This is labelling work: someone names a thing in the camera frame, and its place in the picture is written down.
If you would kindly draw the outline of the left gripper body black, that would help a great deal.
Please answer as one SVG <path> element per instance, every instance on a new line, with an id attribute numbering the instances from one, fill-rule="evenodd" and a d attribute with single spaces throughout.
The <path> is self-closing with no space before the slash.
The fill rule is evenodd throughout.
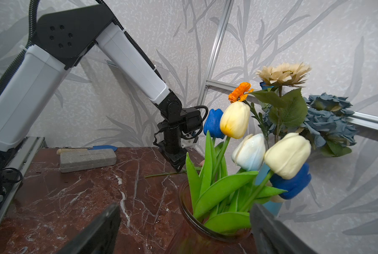
<path id="1" fill-rule="evenodd" d="M 186 159 L 186 154 L 188 150 L 186 148 L 179 148 L 177 153 L 167 152 L 163 144 L 159 145 L 159 151 L 164 156 L 164 158 L 173 166 L 173 161 L 179 160 L 181 158 Z"/>

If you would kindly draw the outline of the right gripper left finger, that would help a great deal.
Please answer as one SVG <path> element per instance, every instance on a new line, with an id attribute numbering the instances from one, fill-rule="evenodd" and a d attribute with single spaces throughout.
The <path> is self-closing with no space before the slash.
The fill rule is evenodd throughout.
<path id="1" fill-rule="evenodd" d="M 111 204 L 58 253 L 112 254 L 120 223 L 121 209 L 119 205 Z"/>

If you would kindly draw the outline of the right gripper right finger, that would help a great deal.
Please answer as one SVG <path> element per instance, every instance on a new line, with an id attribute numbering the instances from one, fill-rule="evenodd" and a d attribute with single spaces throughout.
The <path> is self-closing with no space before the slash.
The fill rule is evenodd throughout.
<path id="1" fill-rule="evenodd" d="M 251 231 L 259 254 L 314 254 L 315 251 L 296 236 L 265 207 L 255 203 L 250 211 Z"/>

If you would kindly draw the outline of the teal cylindrical vase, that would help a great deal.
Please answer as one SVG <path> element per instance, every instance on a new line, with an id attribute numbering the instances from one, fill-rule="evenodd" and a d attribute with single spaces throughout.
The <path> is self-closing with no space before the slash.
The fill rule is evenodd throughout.
<path id="1" fill-rule="evenodd" d="M 262 183 L 264 178 L 269 172 L 269 167 L 266 164 L 263 164 L 262 167 L 259 170 L 259 174 L 255 179 L 255 185 L 259 185 Z M 282 203 L 275 203 L 272 201 L 269 201 L 263 205 L 274 217 L 277 217 L 279 214 L 279 211 L 282 207 Z"/>

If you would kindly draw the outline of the blue tulip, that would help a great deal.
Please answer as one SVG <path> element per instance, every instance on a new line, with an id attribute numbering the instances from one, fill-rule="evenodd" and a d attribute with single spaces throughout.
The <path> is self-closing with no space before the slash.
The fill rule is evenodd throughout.
<path id="1" fill-rule="evenodd" d="M 200 196 L 214 183 L 216 176 L 220 179 L 228 175 L 224 158 L 227 146 L 224 141 L 218 145 L 215 144 L 216 139 L 224 139 L 226 137 L 220 129 L 222 116 L 223 111 L 221 109 L 211 109 L 203 128 L 206 142 L 205 162 L 199 176 L 201 179 Z"/>
<path id="2" fill-rule="evenodd" d="M 292 179 L 283 179 L 281 176 L 274 174 L 267 182 L 267 186 L 275 187 L 278 189 L 286 190 L 285 193 L 275 195 L 272 197 L 264 198 L 263 204 L 268 201 L 274 203 L 283 203 L 291 200 L 301 193 L 310 183 L 312 176 L 309 172 L 309 164 L 305 163 L 296 176 Z"/>

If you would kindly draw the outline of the red glass vase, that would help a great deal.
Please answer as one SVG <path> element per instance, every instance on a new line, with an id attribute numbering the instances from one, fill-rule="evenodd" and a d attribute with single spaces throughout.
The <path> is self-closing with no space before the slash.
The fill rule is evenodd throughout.
<path id="1" fill-rule="evenodd" d="M 251 231 L 241 230 L 233 236 L 224 236 L 207 229 L 192 216 L 189 183 L 178 189 L 179 208 L 183 221 L 168 245 L 167 254 L 256 254 Z"/>

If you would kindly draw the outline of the white blue-tinted tulip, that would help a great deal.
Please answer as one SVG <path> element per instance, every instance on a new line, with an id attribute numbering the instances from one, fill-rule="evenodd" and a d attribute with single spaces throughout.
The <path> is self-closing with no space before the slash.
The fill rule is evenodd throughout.
<path id="1" fill-rule="evenodd" d="M 234 150 L 232 160 L 245 171 L 255 171 L 259 170 L 263 165 L 265 152 L 266 146 L 263 134 L 250 134 L 246 136 Z M 255 200 L 259 197 L 263 188 L 263 183 L 257 185 L 257 187 L 253 187 L 251 191 L 252 195 L 246 198 L 246 203 L 243 205 L 239 205 L 239 201 L 233 197 L 228 211 L 234 212 L 243 210 L 245 205 L 249 205 L 248 199 L 252 197 Z"/>

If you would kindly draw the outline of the pale yellow tulip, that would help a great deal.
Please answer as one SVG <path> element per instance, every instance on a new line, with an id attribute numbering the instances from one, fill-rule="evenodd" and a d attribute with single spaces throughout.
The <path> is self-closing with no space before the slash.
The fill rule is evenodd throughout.
<path id="1" fill-rule="evenodd" d="M 289 133 L 275 143 L 264 155 L 265 164 L 270 168 L 263 181 L 252 192 L 241 211 L 248 211 L 266 183 L 277 174 L 282 179 L 293 179 L 311 154 L 311 144 L 298 133 Z"/>

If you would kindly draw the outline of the orange marigold flower stem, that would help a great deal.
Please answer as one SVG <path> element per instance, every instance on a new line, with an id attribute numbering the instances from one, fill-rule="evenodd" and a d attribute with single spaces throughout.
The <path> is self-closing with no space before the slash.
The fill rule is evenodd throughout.
<path id="1" fill-rule="evenodd" d="M 250 106 L 250 110 L 252 113 L 252 118 L 256 119 L 259 123 L 259 127 L 264 135 L 264 138 L 268 144 L 269 142 L 269 127 L 268 124 L 264 121 L 264 115 L 260 112 L 257 112 L 255 109 L 254 102 L 248 103 L 246 101 L 249 94 L 251 94 L 254 89 L 251 88 L 251 84 L 247 82 L 241 83 L 232 93 L 229 94 L 228 100 L 230 103 L 234 102 L 244 102 L 248 106 Z"/>

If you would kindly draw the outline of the dark blue rose stem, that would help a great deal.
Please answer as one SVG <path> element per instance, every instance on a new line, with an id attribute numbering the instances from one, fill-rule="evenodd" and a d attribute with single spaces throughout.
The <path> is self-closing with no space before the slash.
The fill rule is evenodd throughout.
<path id="1" fill-rule="evenodd" d="M 272 88 L 274 88 L 273 86 L 267 85 L 264 81 L 261 81 L 259 84 L 263 91 L 270 91 Z"/>

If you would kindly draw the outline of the beige sunflower stem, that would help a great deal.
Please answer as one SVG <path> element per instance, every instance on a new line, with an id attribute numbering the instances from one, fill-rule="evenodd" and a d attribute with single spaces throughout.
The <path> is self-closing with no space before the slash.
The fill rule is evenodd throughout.
<path id="1" fill-rule="evenodd" d="M 267 85 L 270 91 L 253 92 L 260 102 L 268 105 L 266 113 L 271 126 L 269 131 L 274 140 L 280 138 L 290 129 L 298 128 L 307 115 L 307 105 L 302 96 L 302 88 L 312 70 L 306 63 L 282 63 L 276 67 L 264 66 L 256 75 Z"/>

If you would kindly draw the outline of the light blue rose bouquet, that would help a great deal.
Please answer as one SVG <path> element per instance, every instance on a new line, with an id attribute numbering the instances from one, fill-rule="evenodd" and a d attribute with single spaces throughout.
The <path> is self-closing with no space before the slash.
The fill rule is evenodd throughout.
<path id="1" fill-rule="evenodd" d="M 352 152 L 357 129 L 347 122 L 353 114 L 345 97 L 323 93 L 302 96 L 299 89 L 283 96 L 263 91 L 258 97 L 264 113 L 259 114 L 264 135 L 274 134 L 277 143 L 271 152 L 307 158 L 311 150 L 326 157 L 342 157 Z"/>

